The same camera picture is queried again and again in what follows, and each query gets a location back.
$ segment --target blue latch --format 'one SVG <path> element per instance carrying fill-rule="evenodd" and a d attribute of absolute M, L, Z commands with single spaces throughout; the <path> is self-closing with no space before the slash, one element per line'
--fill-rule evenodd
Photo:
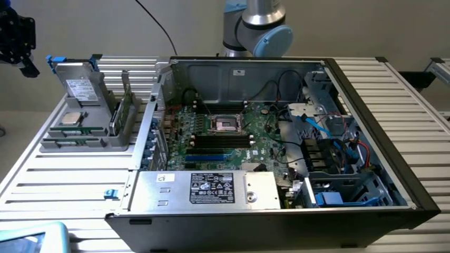
<path fill-rule="evenodd" d="M 117 199 L 118 190 L 108 189 L 104 191 L 104 199 Z"/>

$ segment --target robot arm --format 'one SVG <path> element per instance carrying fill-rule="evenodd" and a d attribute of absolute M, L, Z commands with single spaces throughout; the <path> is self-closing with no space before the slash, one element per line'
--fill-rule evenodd
<path fill-rule="evenodd" d="M 278 57 L 292 43 L 280 0 L 226 0 L 222 16 L 222 56 Z"/>
<path fill-rule="evenodd" d="M 0 0 L 0 63 L 15 65 L 25 77 L 37 77 L 30 54 L 34 48 L 34 19 L 18 16 L 10 1 Z"/>

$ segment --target circuit board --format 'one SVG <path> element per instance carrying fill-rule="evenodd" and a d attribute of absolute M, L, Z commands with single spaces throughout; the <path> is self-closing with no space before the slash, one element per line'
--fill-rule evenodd
<path fill-rule="evenodd" d="M 283 144 L 272 141 L 264 130 L 264 125 L 268 120 L 268 125 L 273 126 L 274 117 L 270 115 L 268 106 L 262 103 L 250 103 L 244 110 L 241 116 L 241 128 L 237 134 L 250 134 L 253 136 L 252 146 L 236 149 L 222 149 L 225 156 L 224 161 L 197 161 L 185 162 L 186 149 L 190 148 L 189 140 L 192 134 L 200 135 L 228 135 L 225 131 L 210 131 L 212 118 L 225 117 L 225 114 L 208 115 L 196 114 L 186 106 L 172 112 L 165 117 L 165 138 L 168 140 L 168 164 L 166 170 L 240 170 L 241 165 L 250 166 L 252 164 L 264 164 L 268 171 L 274 173 L 274 176 L 281 177 L 287 172 L 287 165 L 276 162 L 273 154 L 277 154 L 283 148 Z M 229 114 L 228 117 L 236 117 L 236 114 Z M 280 139 L 278 134 L 270 135 L 274 139 Z M 285 162 L 285 157 L 277 157 L 280 162 Z"/>

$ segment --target aluminum workbench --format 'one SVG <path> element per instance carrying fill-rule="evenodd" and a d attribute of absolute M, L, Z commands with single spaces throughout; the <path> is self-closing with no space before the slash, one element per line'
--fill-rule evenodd
<path fill-rule="evenodd" d="M 448 252 L 450 124 L 387 62 L 375 58 L 335 60 L 441 214 L 413 230 L 393 231 L 365 249 L 303 252 Z M 129 69 L 132 90 L 145 103 L 156 82 L 157 58 L 104 56 L 98 67 L 117 96 L 122 94 L 120 72 Z M 104 200 L 102 192 L 126 188 L 145 104 L 126 151 L 39 153 L 38 141 L 64 106 L 61 100 L 0 184 L 0 230 L 60 220 L 69 229 L 73 252 L 130 252 L 102 220 L 121 200 Z"/>

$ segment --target white wall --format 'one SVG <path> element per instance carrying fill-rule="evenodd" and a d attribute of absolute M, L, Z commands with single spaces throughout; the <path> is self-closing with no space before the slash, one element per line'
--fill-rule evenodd
<path fill-rule="evenodd" d="M 172 36 L 180 55 L 221 48 L 222 0 L 141 0 Z M 295 42 L 287 55 L 384 56 L 397 69 L 421 70 L 428 57 L 450 56 L 447 0 L 283 0 Z M 34 63 L 26 79 L 0 65 L 0 110 L 47 111 L 62 88 L 45 55 L 170 55 L 166 38 L 132 0 L 14 0 L 35 19 Z M 437 88 L 436 94 L 448 92 Z"/>

